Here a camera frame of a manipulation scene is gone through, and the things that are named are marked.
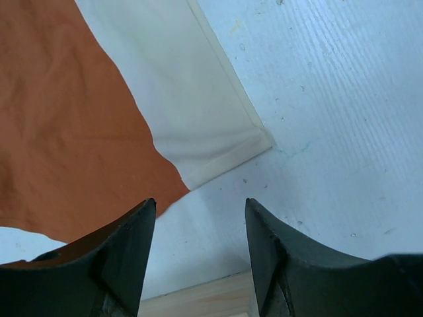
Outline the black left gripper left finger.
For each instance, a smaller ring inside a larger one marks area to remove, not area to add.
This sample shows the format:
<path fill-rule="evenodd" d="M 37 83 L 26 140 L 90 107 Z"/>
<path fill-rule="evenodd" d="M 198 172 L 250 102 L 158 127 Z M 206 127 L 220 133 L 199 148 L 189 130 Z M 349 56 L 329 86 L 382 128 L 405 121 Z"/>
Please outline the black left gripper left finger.
<path fill-rule="evenodd" d="M 61 248 L 1 265 L 1 315 L 137 316 L 155 217 L 147 199 Z"/>

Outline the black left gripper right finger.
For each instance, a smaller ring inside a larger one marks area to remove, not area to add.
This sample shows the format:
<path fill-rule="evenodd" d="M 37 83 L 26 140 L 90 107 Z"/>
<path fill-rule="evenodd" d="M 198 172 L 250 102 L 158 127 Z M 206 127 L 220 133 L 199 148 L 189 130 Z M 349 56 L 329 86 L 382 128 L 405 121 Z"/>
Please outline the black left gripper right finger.
<path fill-rule="evenodd" d="M 259 316 L 421 316 L 422 254 L 365 260 L 339 252 L 245 203 Z"/>

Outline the orange and cream underwear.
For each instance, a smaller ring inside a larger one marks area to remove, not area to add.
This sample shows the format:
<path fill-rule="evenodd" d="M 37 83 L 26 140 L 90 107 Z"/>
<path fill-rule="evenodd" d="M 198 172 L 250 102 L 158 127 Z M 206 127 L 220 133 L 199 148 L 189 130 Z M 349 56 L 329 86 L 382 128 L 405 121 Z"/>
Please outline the orange and cream underwear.
<path fill-rule="evenodd" d="M 271 147 L 184 1 L 1 2 L 1 225 L 73 242 Z"/>

